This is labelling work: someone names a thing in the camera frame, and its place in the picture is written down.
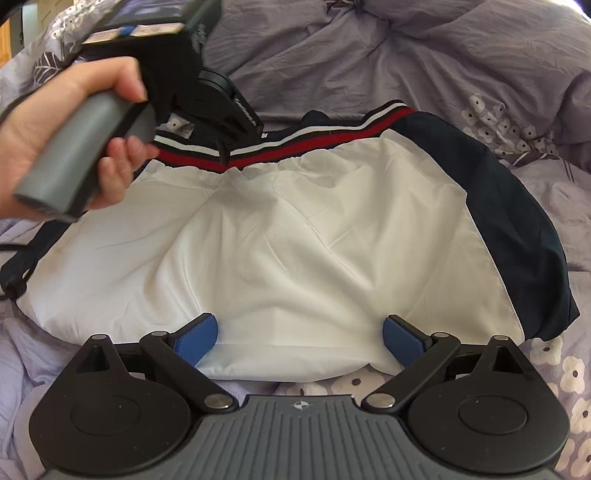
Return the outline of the person's left hand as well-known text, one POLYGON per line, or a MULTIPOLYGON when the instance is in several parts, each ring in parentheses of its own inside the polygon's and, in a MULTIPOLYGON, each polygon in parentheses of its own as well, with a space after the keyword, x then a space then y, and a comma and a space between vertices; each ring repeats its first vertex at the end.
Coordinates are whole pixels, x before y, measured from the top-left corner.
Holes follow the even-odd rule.
MULTIPOLYGON (((40 220, 42 215, 13 197, 21 179, 31 170, 51 136, 87 97, 113 90, 125 100, 142 103, 147 92, 138 62, 116 57, 80 63, 62 71, 16 106, 1 123, 1 217, 40 220)), ((103 209, 121 202, 133 174, 158 149, 132 136, 114 138, 98 163, 99 193, 88 205, 103 209)))

